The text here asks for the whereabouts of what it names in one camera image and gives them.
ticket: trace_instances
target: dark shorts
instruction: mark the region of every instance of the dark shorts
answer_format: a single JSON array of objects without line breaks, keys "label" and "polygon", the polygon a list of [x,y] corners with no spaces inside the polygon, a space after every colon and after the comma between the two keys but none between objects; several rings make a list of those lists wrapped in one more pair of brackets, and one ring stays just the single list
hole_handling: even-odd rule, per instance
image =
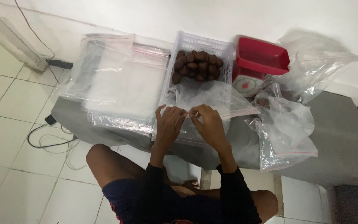
[{"label": "dark shorts", "polygon": [[[139,188],[137,179],[121,179],[113,181],[103,187],[102,192],[110,202],[112,210],[116,213],[120,223],[132,220],[131,211],[134,200],[134,192]],[[219,200],[203,195],[180,197],[171,187],[164,188],[163,197],[169,201],[175,200],[183,205],[178,209],[186,209],[190,218],[198,223],[223,223]]]}]

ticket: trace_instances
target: person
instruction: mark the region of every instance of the person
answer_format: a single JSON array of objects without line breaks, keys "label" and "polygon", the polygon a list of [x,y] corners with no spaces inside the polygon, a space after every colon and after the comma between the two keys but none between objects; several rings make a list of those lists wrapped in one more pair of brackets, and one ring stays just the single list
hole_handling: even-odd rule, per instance
[{"label": "person", "polygon": [[[86,156],[120,223],[263,223],[277,213],[273,193],[248,189],[216,110],[202,104],[187,113],[174,106],[161,115],[164,107],[156,111],[157,135],[146,170],[102,144]],[[167,177],[163,159],[187,115],[219,155],[220,189],[202,191],[196,181],[187,181],[183,188]]]}]

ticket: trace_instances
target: white wall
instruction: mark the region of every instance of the white wall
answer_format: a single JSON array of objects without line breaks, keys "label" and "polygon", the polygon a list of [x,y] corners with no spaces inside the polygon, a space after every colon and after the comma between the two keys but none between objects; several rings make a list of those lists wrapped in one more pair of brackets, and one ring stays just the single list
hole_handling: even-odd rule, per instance
[{"label": "white wall", "polygon": [[[82,34],[112,32],[107,28],[167,42],[175,41],[178,30],[222,41],[235,42],[237,35],[246,35],[276,42],[289,29],[302,28],[336,38],[358,54],[358,0],[17,1],[22,8],[30,9],[25,14],[40,38],[57,58],[66,61],[76,59]],[[40,54],[51,55],[27,28],[17,8],[12,7],[14,1],[0,2],[0,17],[10,23],[11,29]],[[358,88],[358,64],[335,82]],[[341,85],[329,90],[344,91]]]}]

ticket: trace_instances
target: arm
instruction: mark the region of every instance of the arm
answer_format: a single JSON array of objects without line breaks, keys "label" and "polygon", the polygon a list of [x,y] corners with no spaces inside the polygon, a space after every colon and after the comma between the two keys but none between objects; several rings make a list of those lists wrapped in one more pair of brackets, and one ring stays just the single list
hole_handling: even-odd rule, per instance
[{"label": "arm", "polygon": [[[202,116],[202,124],[195,114]],[[231,146],[226,140],[222,119],[216,110],[205,104],[194,107],[189,112],[197,130],[218,153],[221,174],[220,203],[226,223],[261,223],[256,206],[234,160]]]},{"label": "arm", "polygon": [[164,217],[163,195],[163,161],[168,148],[176,140],[181,126],[187,116],[183,109],[167,107],[161,116],[160,106],[156,111],[157,135],[152,147],[149,164],[135,197],[133,214],[136,223],[161,223]]}]

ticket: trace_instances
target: gray tablecloth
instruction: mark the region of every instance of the gray tablecloth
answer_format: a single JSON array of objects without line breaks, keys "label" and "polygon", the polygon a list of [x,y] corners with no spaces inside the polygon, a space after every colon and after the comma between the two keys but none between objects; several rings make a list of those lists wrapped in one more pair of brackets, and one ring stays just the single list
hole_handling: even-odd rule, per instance
[{"label": "gray tablecloth", "polygon": [[[309,158],[293,167],[274,173],[299,180],[329,185],[358,185],[358,112],[345,96],[323,92],[310,102],[316,127],[310,136],[318,158]],[[59,98],[51,111],[53,117],[80,140],[108,146],[129,144],[142,151],[152,146],[150,137],[130,131],[93,127],[81,103]],[[242,168],[259,169],[259,139],[245,123],[245,116],[232,118],[227,138],[237,164]],[[202,167],[215,169],[219,158],[215,150],[174,144],[170,151],[182,159]]]}]

